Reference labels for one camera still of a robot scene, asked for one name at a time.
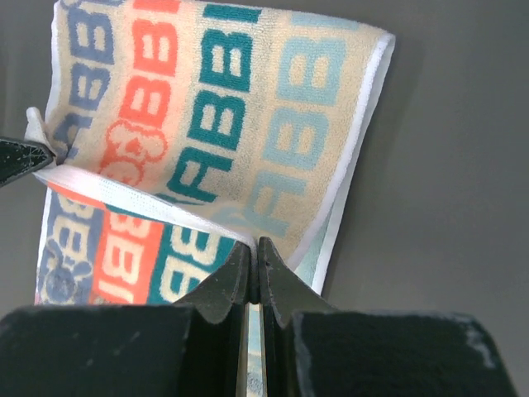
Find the fabric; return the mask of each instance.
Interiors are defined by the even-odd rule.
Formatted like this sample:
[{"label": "fabric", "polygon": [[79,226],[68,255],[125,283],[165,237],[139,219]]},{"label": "fabric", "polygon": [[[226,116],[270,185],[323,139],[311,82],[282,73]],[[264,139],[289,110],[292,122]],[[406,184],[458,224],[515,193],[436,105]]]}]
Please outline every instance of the fabric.
[{"label": "fabric", "polygon": [[50,99],[26,132],[57,156],[36,173],[36,302],[172,303],[260,236],[321,292],[393,46],[302,12],[56,3]]}]

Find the red letter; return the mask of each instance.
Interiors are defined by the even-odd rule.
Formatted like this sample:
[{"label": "red letter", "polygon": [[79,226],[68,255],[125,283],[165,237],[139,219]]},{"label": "red letter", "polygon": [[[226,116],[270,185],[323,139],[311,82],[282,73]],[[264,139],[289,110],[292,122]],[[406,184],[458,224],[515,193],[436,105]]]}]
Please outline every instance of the red letter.
[{"label": "red letter", "polygon": [[178,42],[176,30],[170,23],[135,21],[132,25],[134,36],[134,67],[146,72],[174,76]]},{"label": "red letter", "polygon": [[168,82],[134,76],[126,86],[119,115],[131,122],[161,128],[170,97],[171,86]]},{"label": "red letter", "polygon": [[179,5],[179,0],[136,0],[134,2],[134,8],[137,10],[171,12],[173,14],[179,10]]}]

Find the terry cloth towel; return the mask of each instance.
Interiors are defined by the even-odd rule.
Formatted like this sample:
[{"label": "terry cloth towel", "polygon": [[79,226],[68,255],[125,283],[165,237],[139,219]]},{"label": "terry cloth towel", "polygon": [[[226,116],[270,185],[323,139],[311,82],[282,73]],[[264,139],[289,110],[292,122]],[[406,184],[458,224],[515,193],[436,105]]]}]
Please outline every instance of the terry cloth towel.
[{"label": "terry cloth towel", "polygon": [[62,0],[52,32],[37,303],[172,303],[260,236],[321,292],[392,35],[175,0]]}]

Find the white towel edge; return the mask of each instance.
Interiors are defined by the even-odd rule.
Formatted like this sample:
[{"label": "white towel edge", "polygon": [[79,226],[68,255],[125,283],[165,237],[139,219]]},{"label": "white towel edge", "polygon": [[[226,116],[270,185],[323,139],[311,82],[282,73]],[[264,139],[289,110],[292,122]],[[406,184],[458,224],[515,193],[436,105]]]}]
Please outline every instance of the white towel edge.
[{"label": "white towel edge", "polygon": [[46,196],[44,198],[44,210],[42,213],[41,237],[39,238],[39,252],[36,262],[35,296],[39,294],[39,273],[41,271],[42,256],[44,255],[44,249],[48,237],[48,218],[50,217],[50,204],[51,190],[50,188],[46,187]]},{"label": "white towel edge", "polygon": [[[209,221],[131,186],[72,165],[59,165],[51,169],[40,170],[35,172],[35,176],[46,183],[55,184],[88,199],[104,202],[106,205],[121,208],[129,213],[137,213],[159,222],[189,227],[199,232],[213,232],[223,237],[237,240],[250,248],[252,261],[257,260],[257,244],[252,236],[233,232],[218,223]],[[105,194],[102,193],[101,186],[106,187]],[[140,208],[135,200],[138,197],[148,200],[151,205],[141,206],[141,210],[139,210]]]},{"label": "white towel edge", "polygon": [[50,122],[51,113],[57,108],[61,89],[60,55],[59,55],[59,32],[57,31],[57,7],[60,2],[54,4],[54,16],[51,22],[51,90],[45,110],[45,122]]},{"label": "white towel edge", "polygon": [[319,228],[322,226],[329,211],[331,210],[338,190],[342,186],[342,182],[346,177],[347,170],[349,169],[351,163],[353,163],[353,161],[355,162],[355,159],[353,158],[353,152],[355,151],[356,147],[359,147],[360,149],[360,136],[362,136],[363,139],[367,125],[369,125],[368,122],[364,124],[363,121],[364,119],[369,121],[372,115],[371,112],[371,114],[366,117],[366,110],[368,109],[368,105],[371,103],[373,104],[374,109],[377,102],[379,101],[380,92],[375,93],[373,91],[373,87],[375,84],[376,86],[380,85],[380,88],[382,87],[386,73],[388,71],[389,61],[391,59],[394,46],[395,36],[390,33],[385,33],[379,38],[379,41],[377,42],[373,53],[371,54],[365,70],[364,80],[360,86],[358,103],[356,104],[349,136],[347,137],[341,158],[338,160],[338,164],[336,165],[336,172],[332,176],[331,182],[327,187],[324,199],[322,200],[322,205],[320,206],[316,217],[305,231],[305,234],[299,242],[298,247],[294,250],[294,253],[287,259],[287,264],[290,269],[295,269],[298,267],[303,255],[307,251],[313,238],[316,236]]},{"label": "white towel edge", "polygon": [[369,126],[369,123],[371,122],[371,117],[373,116],[376,105],[379,102],[379,96],[382,92],[384,80],[388,72],[389,63],[391,61],[391,56],[395,47],[395,37],[393,35],[387,34],[381,39],[381,41],[384,41],[385,45],[382,50],[379,50],[379,67],[376,68],[375,71],[373,86],[371,88],[371,95],[368,103],[366,104],[364,119],[362,120],[362,125],[360,128],[360,135],[355,145],[355,149],[352,153],[349,166],[347,167],[346,177],[342,181],[340,188],[336,193],[336,197],[331,208],[331,217],[329,220],[329,225],[326,230],[326,235],[323,239],[322,249],[320,250],[320,255],[317,259],[316,270],[312,278],[311,287],[318,294],[321,294],[323,290],[327,269],[331,259],[332,249],[336,242],[336,238],[338,237],[341,219],[343,217],[347,196],[349,194],[350,184],[353,179],[353,174],[355,173],[355,167],[358,161],[358,157],[360,155],[360,148],[362,147],[362,142],[364,141],[365,133],[367,132],[367,128]]}]

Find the folded towel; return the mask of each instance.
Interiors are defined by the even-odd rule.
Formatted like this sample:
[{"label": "folded towel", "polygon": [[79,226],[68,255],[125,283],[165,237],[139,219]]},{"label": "folded towel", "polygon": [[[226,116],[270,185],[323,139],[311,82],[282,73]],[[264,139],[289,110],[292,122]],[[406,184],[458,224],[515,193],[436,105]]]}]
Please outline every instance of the folded towel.
[{"label": "folded towel", "polygon": [[392,35],[175,0],[62,0],[52,31],[37,303],[174,302],[263,235],[321,292]]}]

